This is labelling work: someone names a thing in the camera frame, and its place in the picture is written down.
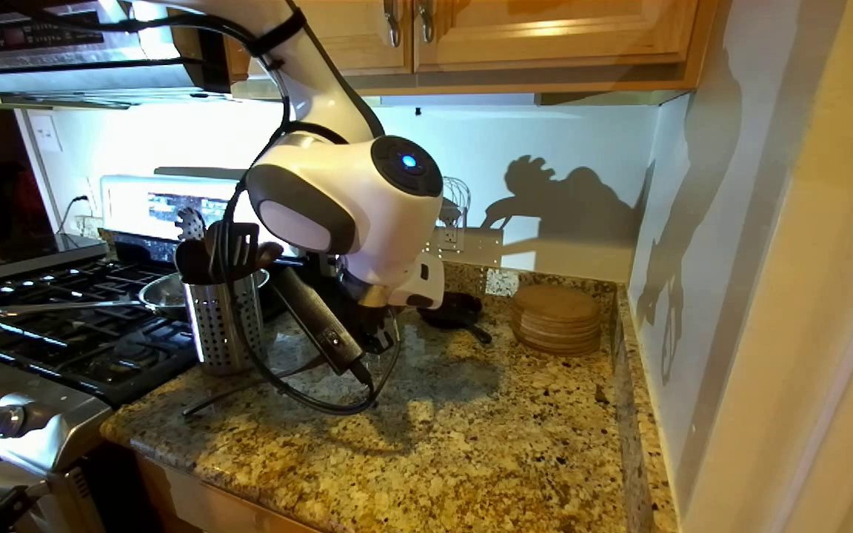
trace white wall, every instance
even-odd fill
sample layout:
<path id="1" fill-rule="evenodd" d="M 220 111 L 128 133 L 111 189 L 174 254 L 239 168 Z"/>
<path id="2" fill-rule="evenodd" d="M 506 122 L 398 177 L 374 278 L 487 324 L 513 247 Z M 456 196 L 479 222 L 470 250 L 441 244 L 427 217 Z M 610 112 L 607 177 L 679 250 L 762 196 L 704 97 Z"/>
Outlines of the white wall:
<path id="1" fill-rule="evenodd" d="M 632 302 L 682 512 L 719 419 L 835 3 L 731 3 L 703 88 L 660 112 Z"/>
<path id="2" fill-rule="evenodd" d="M 419 140 L 444 174 L 467 185 L 470 231 L 453 260 L 629 281 L 657 108 L 385 97 L 376 112 L 387 133 Z M 69 198 L 94 196 L 100 174 L 250 165 L 278 124 L 278 108 L 32 111 L 28 118 L 50 118 L 60 136 L 60 151 L 39 146 L 39 174 L 47 174 L 54 213 L 62 213 Z M 494 201 L 513 220 L 494 217 L 479 228 Z"/>

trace gas stove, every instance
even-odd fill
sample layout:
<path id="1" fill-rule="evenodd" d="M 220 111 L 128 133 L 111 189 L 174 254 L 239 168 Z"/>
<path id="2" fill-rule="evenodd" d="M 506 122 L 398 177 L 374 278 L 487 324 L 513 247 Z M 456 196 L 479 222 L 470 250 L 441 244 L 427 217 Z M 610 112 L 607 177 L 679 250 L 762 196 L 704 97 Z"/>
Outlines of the gas stove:
<path id="1" fill-rule="evenodd" d="M 0 270 L 0 309 L 136 297 L 167 275 L 161 263 L 125 263 L 94 251 Z M 0 316 L 0 456 L 42 472 L 72 466 L 99 424 L 195 364 L 180 313 L 146 309 L 47 312 Z"/>

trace utensil holder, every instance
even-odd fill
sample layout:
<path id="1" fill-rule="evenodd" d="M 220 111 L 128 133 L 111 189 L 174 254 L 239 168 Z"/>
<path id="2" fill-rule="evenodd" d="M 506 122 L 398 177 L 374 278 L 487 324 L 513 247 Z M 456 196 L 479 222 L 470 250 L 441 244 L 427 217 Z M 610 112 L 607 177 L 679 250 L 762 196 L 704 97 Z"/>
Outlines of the utensil holder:
<path id="1" fill-rule="evenodd" d="M 232 376 L 253 367 L 250 347 L 265 350 L 259 278 L 262 273 L 236 278 L 236 299 L 232 299 L 229 285 L 185 285 L 201 370 Z"/>

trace upper cabinet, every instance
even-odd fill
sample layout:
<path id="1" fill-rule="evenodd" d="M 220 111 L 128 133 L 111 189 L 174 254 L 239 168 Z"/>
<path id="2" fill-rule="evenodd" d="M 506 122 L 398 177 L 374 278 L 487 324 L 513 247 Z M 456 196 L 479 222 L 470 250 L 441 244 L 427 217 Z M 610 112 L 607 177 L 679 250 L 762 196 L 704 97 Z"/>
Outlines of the upper cabinet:
<path id="1" fill-rule="evenodd" d="M 297 0 L 353 87 L 693 88 L 722 0 Z"/>

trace cabinet door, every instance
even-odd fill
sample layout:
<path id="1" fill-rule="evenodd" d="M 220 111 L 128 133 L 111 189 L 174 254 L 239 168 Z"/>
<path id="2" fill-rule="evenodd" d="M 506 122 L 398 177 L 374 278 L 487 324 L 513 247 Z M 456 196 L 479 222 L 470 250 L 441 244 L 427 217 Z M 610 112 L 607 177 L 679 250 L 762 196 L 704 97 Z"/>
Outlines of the cabinet door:
<path id="1" fill-rule="evenodd" d="M 698 0 L 411 0 L 419 72 L 684 63 Z"/>
<path id="2" fill-rule="evenodd" d="M 343 74 L 411 72 L 411 5 L 407 0 L 297 0 Z"/>

